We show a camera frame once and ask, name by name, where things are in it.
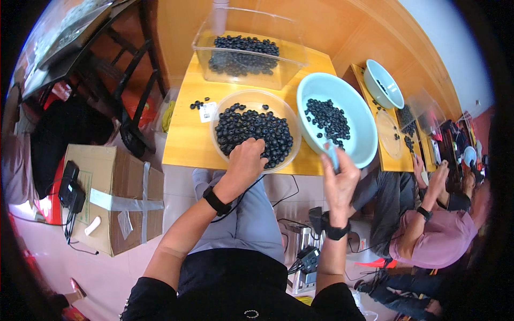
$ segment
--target person's right hand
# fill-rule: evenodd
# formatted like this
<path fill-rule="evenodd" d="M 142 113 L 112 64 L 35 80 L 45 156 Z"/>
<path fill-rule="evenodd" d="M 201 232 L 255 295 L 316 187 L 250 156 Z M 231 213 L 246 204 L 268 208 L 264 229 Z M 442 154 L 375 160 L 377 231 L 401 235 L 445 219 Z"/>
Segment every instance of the person's right hand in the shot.
<path fill-rule="evenodd" d="M 326 154 L 321 154 L 323 163 L 325 197 L 330 208 L 330 225 L 344 228 L 350 216 L 350 202 L 360 179 L 360 170 L 341 149 L 335 148 L 341 173 L 334 173 L 334 166 Z"/>
<path fill-rule="evenodd" d="M 450 170 L 448 169 L 448 161 L 442 161 L 439 168 L 434 172 L 434 174 L 430 178 L 427 194 L 425 195 L 425 197 L 432 197 L 435 200 L 438 197 L 438 195 L 440 195 L 443 191 L 446 190 L 446 179 L 448 178 L 449 172 Z"/>
<path fill-rule="evenodd" d="M 241 195 L 264 170 L 267 158 L 261 158 L 265 142 L 249 138 L 229 155 L 228 169 L 214 187 L 220 201 L 227 204 Z"/>

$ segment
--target jeans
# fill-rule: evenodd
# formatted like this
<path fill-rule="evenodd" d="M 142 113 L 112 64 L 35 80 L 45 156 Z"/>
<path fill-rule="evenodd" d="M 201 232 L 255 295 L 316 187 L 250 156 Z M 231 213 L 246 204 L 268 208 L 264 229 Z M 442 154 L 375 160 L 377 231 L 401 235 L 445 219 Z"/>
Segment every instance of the jeans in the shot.
<path fill-rule="evenodd" d="M 417 320 L 436 320 L 436 316 L 425 311 L 430 300 L 436 296 L 439 288 L 444 281 L 443 275 L 422 275 L 414 276 L 410 274 L 383 276 L 378 285 L 373 289 L 369 284 L 358 287 L 358 291 L 365 292 L 370 297 L 385 305 L 391 310 L 398 311 Z M 388 288 L 401 290 L 402 293 L 413 292 L 418 296 L 423 294 L 423 298 L 418 299 L 412 295 L 399 295 L 391 292 Z"/>
<path fill-rule="evenodd" d="M 391 238 L 400 226 L 401 216 L 414 209 L 414 191 L 411 173 L 382 172 L 379 168 L 357 184 L 352 200 L 355 210 L 377 197 L 370 237 L 371 250 L 376 255 L 391 258 Z"/>
<path fill-rule="evenodd" d="M 215 171 L 210 184 L 200 183 L 195 190 L 199 200 L 208 186 L 216 185 L 225 172 Z M 284 263 L 282 234 L 273 207 L 269 202 L 261 179 L 245 194 L 232 203 L 239 206 L 223 220 L 209 224 L 196 246 L 189 252 L 220 248 L 259 251 Z"/>

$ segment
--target black wristband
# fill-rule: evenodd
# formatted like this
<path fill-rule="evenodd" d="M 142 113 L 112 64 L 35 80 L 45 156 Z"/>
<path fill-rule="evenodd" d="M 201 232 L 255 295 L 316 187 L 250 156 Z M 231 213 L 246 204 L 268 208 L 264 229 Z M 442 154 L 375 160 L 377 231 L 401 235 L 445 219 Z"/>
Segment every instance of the black wristband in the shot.
<path fill-rule="evenodd" d="M 328 225 L 325 227 L 326 236 L 334 241 L 339 241 L 343 236 L 348 234 L 351 230 L 352 226 L 350 225 L 350 221 L 348 221 L 348 224 L 345 228 L 335 228 L 331 225 Z"/>
<path fill-rule="evenodd" d="M 224 204 L 223 202 L 221 202 L 212 190 L 211 186 L 209 186 L 204 191 L 204 198 L 209 203 L 209 205 L 211 205 L 211 207 L 217 212 L 217 216 L 225 215 L 232 208 L 232 202 L 228 204 Z"/>
<path fill-rule="evenodd" d="M 425 210 L 423 207 L 418 207 L 417 212 L 424 216 L 425 221 L 428 222 L 428 220 L 432 217 L 432 212 Z"/>

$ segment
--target clear plastic container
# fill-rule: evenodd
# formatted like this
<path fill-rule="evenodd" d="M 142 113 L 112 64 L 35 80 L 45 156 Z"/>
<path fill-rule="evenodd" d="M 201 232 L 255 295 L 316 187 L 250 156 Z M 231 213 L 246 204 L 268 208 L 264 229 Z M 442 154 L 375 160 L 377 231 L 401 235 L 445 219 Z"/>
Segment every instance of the clear plastic container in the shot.
<path fill-rule="evenodd" d="M 424 89 L 421 89 L 416 95 L 409 96 L 405 101 L 405 107 L 396 110 L 396 115 L 402 133 L 408 131 L 409 126 L 416 127 L 415 132 L 418 132 L 419 137 L 414 134 L 412 137 L 414 142 L 419 142 L 432 135 L 440 135 L 439 126 L 446 121 L 445 114 L 438 103 Z"/>
<path fill-rule="evenodd" d="M 401 158 L 401 144 L 404 144 L 403 137 L 396 127 L 394 119 L 386 112 L 379 112 L 376 118 L 378 138 L 385 150 L 394 159 Z"/>
<path fill-rule="evenodd" d="M 292 111 L 291 107 L 280 99 L 279 97 L 258 89 L 247 89 L 247 90 L 241 90 L 237 91 L 235 93 L 232 93 L 225 98 L 223 98 L 217 108 L 216 113 L 211 118 L 211 139 L 212 143 L 216 147 L 216 151 L 218 154 L 228 162 L 228 157 L 223 154 L 221 149 L 219 148 L 218 142 L 217 142 L 217 136 L 216 136 L 216 130 L 214 129 L 216 126 L 218 126 L 219 123 L 219 114 L 221 112 L 224 112 L 226 108 L 230 108 L 233 104 L 240 103 L 242 105 L 246 105 L 246 109 L 252 109 L 259 112 L 268 112 L 273 111 L 273 115 L 280 118 L 287 118 L 287 124 L 289 126 L 289 132 L 291 133 L 291 136 L 293 138 L 293 144 L 291 147 L 291 152 L 289 155 L 285 158 L 285 160 L 277 165 L 275 168 L 269 168 L 263 171 L 264 174 L 271 174 L 280 171 L 295 158 L 295 156 L 298 154 L 298 151 L 300 150 L 300 144 L 302 143 L 302 134 L 300 132 L 300 128 L 298 126 L 297 117 L 294 111 Z M 264 110 L 262 108 L 262 105 L 267 104 L 269 105 L 268 110 Z M 244 110 L 236 110 L 236 112 L 242 113 Z"/>
<path fill-rule="evenodd" d="M 238 49 L 216 48 L 218 36 L 257 37 L 270 40 L 279 48 L 279 56 Z M 193 50 L 207 81 L 235 83 L 281 90 L 304 66 L 307 66 L 305 47 L 299 34 L 298 24 L 278 15 L 240 8 L 213 9 L 204 21 L 193 44 Z M 262 73 L 249 62 L 263 62 L 271 74 Z M 236 66 L 243 70 L 235 76 L 225 71 L 213 71 L 212 65 Z"/>

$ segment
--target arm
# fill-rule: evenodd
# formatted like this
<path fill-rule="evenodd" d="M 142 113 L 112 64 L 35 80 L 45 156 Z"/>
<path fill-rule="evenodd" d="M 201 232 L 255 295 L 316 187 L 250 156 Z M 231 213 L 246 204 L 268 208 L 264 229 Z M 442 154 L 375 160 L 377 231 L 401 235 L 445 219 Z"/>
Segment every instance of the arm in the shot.
<path fill-rule="evenodd" d="M 350 202 L 360 178 L 360 170 L 341 149 L 336 148 L 336 153 L 340 163 L 340 174 L 335 175 L 332 162 L 327 155 L 321 155 L 321 161 L 325 195 L 330 207 L 330 225 L 343 229 L 352 214 Z M 338 241 L 325 238 L 318 263 L 316 294 L 332 284 L 344 282 L 347 240 L 348 235 Z"/>
<path fill-rule="evenodd" d="M 20 83 L 20 88 L 14 86 L 7 93 L 5 106 L 3 107 L 4 117 L 2 123 L 2 141 L 5 137 L 7 137 L 8 134 L 12 134 L 14 132 L 14 126 L 20 120 L 20 107 L 18 106 L 18 97 L 23 93 L 24 90 L 24 72 L 24 68 L 18 68 L 18 70 L 14 73 L 13 77 L 15 83 Z"/>
<path fill-rule="evenodd" d="M 268 161 L 260 158 L 263 151 L 264 140 L 254 138 L 234 148 L 226 174 L 213 188 L 220 201 L 233 201 L 262 173 Z M 182 262 L 215 216 L 216 211 L 203 198 L 190 207 L 162 237 L 143 276 L 177 289 Z"/>
<path fill-rule="evenodd" d="M 441 166 L 435 171 L 434 175 L 432 175 L 427 194 L 421 203 L 421 207 L 425 210 L 432 210 L 438 195 L 440 195 L 441 191 L 445 189 L 448 172 L 448 162 L 443 161 Z M 414 247 L 425 229 L 425 222 L 424 216 L 417 213 L 416 217 L 409 223 L 404 235 L 400 238 L 398 246 L 398 254 L 401 257 L 412 259 Z"/>
<path fill-rule="evenodd" d="M 428 185 L 425 183 L 425 181 L 421 177 L 421 173 L 425 170 L 425 164 L 423 163 L 423 159 L 421 158 L 421 156 L 418 156 L 417 154 L 411 154 L 411 156 L 412 156 L 412 164 L 414 166 L 414 177 L 416 178 L 416 182 L 418 183 L 419 194 L 421 196 L 421 200 L 423 201 L 425 198 L 425 192 L 426 192 L 423 190 L 426 190 L 428 188 Z M 441 191 L 441 193 L 437 196 L 437 200 L 445 206 L 448 206 L 449 199 L 450 199 L 450 194 L 446 191 L 446 189 L 443 189 Z"/>

